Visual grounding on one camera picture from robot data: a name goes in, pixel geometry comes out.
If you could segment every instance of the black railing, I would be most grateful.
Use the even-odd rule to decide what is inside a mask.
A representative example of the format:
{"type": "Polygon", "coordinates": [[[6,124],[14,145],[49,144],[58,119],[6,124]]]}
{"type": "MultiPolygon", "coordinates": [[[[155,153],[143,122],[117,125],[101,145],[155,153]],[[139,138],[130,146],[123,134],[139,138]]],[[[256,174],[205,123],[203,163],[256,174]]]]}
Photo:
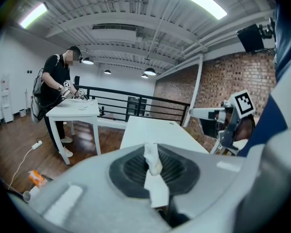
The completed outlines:
{"type": "Polygon", "coordinates": [[[108,118],[108,119],[113,119],[113,120],[119,120],[119,121],[128,121],[129,116],[143,117],[144,114],[145,114],[145,112],[150,112],[150,113],[156,113],[156,114],[159,114],[159,115],[162,115],[163,114],[163,115],[167,115],[167,116],[173,116],[174,118],[160,118],[160,117],[151,117],[151,118],[160,119],[160,120],[177,121],[177,122],[179,122],[180,126],[182,126],[183,120],[184,120],[184,117],[185,117],[185,112],[186,112],[188,106],[190,106],[190,104],[188,104],[188,103],[183,103],[183,102],[169,100],[169,99],[162,99],[162,98],[157,98],[157,97],[152,97],[152,96],[146,96],[146,95],[141,95],[141,94],[132,93],[132,92],[126,92],[126,91],[118,91],[118,90],[111,90],[111,89],[91,87],[91,86],[84,86],[84,85],[75,85],[75,87],[77,89],[78,88],[82,88],[83,90],[86,90],[86,96],[89,99],[99,99],[100,98],[100,99],[107,99],[107,100],[113,100],[113,101],[120,101],[120,102],[135,104],[135,108],[131,108],[131,107],[128,107],[128,106],[118,106],[118,105],[112,105],[112,104],[106,104],[106,103],[98,103],[98,105],[103,105],[101,107],[102,115],[104,115],[104,113],[113,113],[113,114],[118,114],[118,115],[125,115],[126,116],[126,119],[108,118],[108,117],[105,117],[105,116],[100,116],[100,117],[102,117],[102,118],[108,118]],[[115,98],[109,98],[109,97],[96,96],[96,95],[90,94],[90,91],[91,90],[92,91],[109,92],[109,93],[115,93],[115,94],[132,96],[137,101],[129,101],[129,100],[121,100],[121,99],[115,99],[115,98]],[[146,102],[145,103],[143,102],[143,100],[145,100],[145,99],[150,99],[150,100],[156,100],[156,101],[161,101],[161,102],[167,102],[167,103],[177,104],[177,105],[183,106],[183,109],[180,109],[180,108],[172,108],[172,107],[161,106],[161,105],[147,104],[146,102]],[[126,109],[126,113],[105,110],[104,109],[105,106],[126,109]],[[181,111],[181,114],[165,113],[165,112],[155,112],[153,110],[147,110],[146,109],[146,106],[164,108],[164,109],[168,109],[168,110],[175,110],[175,111],[178,111],[178,112],[181,111]],[[134,111],[134,114],[129,114],[128,113],[129,110],[133,110],[134,111]]]}

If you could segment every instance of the ceiling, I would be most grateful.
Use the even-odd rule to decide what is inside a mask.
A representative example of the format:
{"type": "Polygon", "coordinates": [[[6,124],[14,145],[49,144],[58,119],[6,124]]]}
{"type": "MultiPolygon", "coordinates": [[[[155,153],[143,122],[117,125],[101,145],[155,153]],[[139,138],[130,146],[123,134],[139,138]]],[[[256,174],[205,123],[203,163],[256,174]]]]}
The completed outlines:
{"type": "Polygon", "coordinates": [[[227,12],[221,20],[190,0],[21,0],[14,19],[45,2],[48,11],[30,32],[62,47],[77,45],[98,63],[152,67],[160,74],[193,54],[237,41],[236,30],[265,22],[274,7],[269,0],[214,1],[227,12]],[[107,29],[93,30],[98,24],[107,29]],[[135,30],[121,29],[125,24],[135,30]]]}

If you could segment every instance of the white desk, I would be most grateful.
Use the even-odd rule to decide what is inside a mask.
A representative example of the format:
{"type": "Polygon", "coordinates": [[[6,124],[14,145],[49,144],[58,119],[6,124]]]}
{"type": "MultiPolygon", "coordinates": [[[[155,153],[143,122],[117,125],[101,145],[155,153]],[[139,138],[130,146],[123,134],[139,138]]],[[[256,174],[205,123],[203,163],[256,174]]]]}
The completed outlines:
{"type": "Polygon", "coordinates": [[[130,116],[121,143],[121,149],[147,141],[168,144],[200,153],[208,153],[207,150],[174,121],[130,116]]]}
{"type": "MultiPolygon", "coordinates": [[[[57,106],[55,106],[53,109],[51,109],[49,112],[47,112],[46,115],[47,117],[49,117],[50,127],[52,129],[52,133],[58,150],[67,165],[70,164],[70,162],[60,141],[55,121],[82,121],[91,123],[94,130],[94,139],[97,154],[101,154],[97,127],[97,116],[99,116],[100,113],[97,100],[88,100],[88,102],[84,102],[83,100],[66,99],[57,106]],[[87,108],[85,108],[84,110],[80,110],[80,108],[84,107],[84,105],[87,105],[87,108]]],[[[71,134],[74,135],[72,122],[70,123],[70,127],[71,134]]]]}

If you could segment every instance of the brick wall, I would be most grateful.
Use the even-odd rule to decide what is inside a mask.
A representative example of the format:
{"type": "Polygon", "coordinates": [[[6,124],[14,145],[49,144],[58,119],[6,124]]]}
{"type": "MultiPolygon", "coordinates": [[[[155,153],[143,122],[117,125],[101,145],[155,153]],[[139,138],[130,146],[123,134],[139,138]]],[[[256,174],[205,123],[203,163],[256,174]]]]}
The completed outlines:
{"type": "MultiPolygon", "coordinates": [[[[204,62],[194,107],[220,107],[221,102],[227,100],[231,94],[248,89],[257,110],[256,116],[259,117],[268,94],[275,86],[275,68],[272,61],[272,56],[267,53],[236,53],[204,62]]],[[[193,66],[157,80],[154,96],[190,103],[197,70],[198,66],[193,66]]],[[[151,110],[167,113],[170,111],[155,107],[151,110]]],[[[161,118],[173,117],[151,113],[151,116],[154,115],[161,118]]],[[[198,131],[198,142],[210,151],[215,139],[202,134],[196,119],[190,119],[189,127],[198,131]]]]}

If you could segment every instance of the brown floor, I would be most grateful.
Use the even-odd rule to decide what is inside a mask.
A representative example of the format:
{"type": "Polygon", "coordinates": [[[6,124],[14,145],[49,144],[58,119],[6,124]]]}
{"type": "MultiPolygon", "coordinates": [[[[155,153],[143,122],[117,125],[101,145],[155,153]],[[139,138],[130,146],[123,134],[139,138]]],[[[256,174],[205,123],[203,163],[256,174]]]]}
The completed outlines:
{"type": "MultiPolygon", "coordinates": [[[[32,150],[26,157],[25,162],[16,174],[12,187],[20,192],[29,190],[32,182],[28,178],[28,172],[37,170],[51,178],[56,178],[74,164],[97,155],[93,128],[90,124],[74,122],[75,136],[71,136],[68,124],[64,125],[66,136],[74,139],[73,143],[65,146],[73,152],[69,158],[71,165],[64,163],[61,155],[54,148],[52,141],[47,135],[42,139],[43,144],[36,150],[32,150]]],[[[42,120],[38,124],[32,124],[30,115],[15,117],[14,122],[0,126],[0,176],[8,184],[18,165],[25,154],[36,143],[38,137],[43,137],[47,128],[42,120]]],[[[107,127],[99,127],[99,141],[101,153],[107,153],[120,148],[124,130],[107,127]]]]}

